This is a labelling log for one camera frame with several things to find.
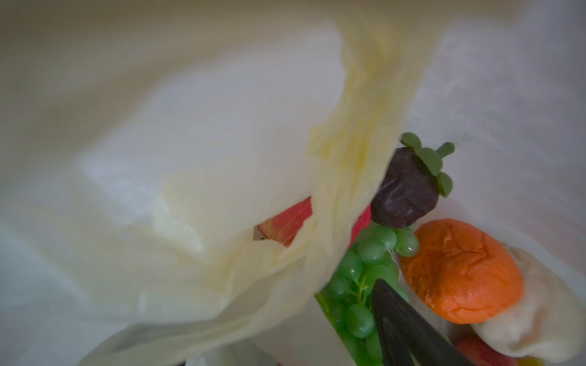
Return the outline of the translucent yellowish plastic bag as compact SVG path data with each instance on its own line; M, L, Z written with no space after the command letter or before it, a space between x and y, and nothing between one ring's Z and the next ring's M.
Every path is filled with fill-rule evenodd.
M1 363L352 364L314 293L401 131L584 301L583 1L2 2Z

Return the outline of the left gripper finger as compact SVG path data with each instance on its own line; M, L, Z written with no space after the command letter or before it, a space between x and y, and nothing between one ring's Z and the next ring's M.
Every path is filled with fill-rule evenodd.
M384 365L473 366L382 279L373 287L372 311Z

